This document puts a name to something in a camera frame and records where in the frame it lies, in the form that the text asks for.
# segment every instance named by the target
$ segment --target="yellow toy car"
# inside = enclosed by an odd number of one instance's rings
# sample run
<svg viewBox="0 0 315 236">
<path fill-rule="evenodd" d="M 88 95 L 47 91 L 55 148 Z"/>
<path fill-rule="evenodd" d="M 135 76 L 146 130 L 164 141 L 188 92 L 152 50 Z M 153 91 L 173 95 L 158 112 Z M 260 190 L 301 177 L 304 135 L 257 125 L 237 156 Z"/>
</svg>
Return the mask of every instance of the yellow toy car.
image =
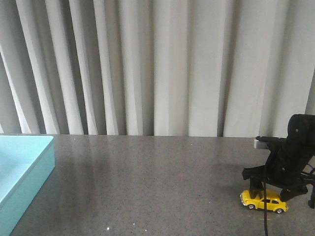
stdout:
<svg viewBox="0 0 315 236">
<path fill-rule="evenodd" d="M 240 195 L 243 205 L 247 206 L 249 209 L 264 209 L 264 192 L 261 191 L 256 195 L 254 199 L 250 197 L 250 191 L 245 190 Z M 272 210 L 278 214 L 287 211 L 288 207 L 286 202 L 280 200 L 280 196 L 274 190 L 267 189 L 267 209 Z"/>
</svg>

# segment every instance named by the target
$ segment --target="curtain fold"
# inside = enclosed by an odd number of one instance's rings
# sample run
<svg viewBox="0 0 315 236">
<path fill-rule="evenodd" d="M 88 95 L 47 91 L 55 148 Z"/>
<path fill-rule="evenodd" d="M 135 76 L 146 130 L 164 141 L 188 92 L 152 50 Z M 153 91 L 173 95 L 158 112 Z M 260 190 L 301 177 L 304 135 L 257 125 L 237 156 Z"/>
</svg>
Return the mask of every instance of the curtain fold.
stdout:
<svg viewBox="0 0 315 236">
<path fill-rule="evenodd" d="M 312 0 L 0 0 L 0 133 L 286 136 Z"/>
</svg>

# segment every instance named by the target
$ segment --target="robotic arm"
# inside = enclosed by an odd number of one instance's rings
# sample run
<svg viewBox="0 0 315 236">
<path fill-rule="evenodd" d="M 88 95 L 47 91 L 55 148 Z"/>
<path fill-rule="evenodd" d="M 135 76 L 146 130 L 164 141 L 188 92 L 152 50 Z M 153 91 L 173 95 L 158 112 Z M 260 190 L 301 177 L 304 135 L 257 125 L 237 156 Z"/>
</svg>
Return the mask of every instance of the robotic arm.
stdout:
<svg viewBox="0 0 315 236">
<path fill-rule="evenodd" d="M 280 198 L 286 202 L 308 192 L 313 186 L 309 207 L 315 208 L 315 168 L 304 168 L 315 155 L 315 116 L 293 115 L 288 123 L 287 138 L 256 137 L 255 147 L 270 150 L 263 166 L 245 168 L 243 179 L 250 180 L 250 197 L 263 190 L 262 182 L 281 188 Z"/>
</svg>

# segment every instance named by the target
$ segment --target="light blue tray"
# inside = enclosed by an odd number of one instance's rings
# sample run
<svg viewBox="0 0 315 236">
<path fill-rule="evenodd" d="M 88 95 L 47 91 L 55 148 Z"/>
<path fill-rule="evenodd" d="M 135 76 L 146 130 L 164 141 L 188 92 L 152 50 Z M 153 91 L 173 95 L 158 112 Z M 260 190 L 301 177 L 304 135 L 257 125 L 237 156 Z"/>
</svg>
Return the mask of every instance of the light blue tray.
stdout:
<svg viewBox="0 0 315 236">
<path fill-rule="evenodd" d="M 55 166 L 51 136 L 0 136 L 0 235 L 8 236 Z"/>
</svg>

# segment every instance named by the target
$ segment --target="gray countertop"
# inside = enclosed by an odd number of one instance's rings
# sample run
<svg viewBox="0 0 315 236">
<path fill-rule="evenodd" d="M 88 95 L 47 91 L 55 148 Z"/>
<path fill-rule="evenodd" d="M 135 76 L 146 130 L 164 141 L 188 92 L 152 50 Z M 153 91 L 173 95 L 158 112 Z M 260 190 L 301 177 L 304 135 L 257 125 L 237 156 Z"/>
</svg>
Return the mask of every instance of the gray countertop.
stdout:
<svg viewBox="0 0 315 236">
<path fill-rule="evenodd" d="M 56 167 L 11 236 L 260 236 L 240 202 L 244 167 L 268 150 L 248 138 L 55 136 Z M 307 195 L 269 212 L 270 236 L 314 235 Z"/>
</svg>

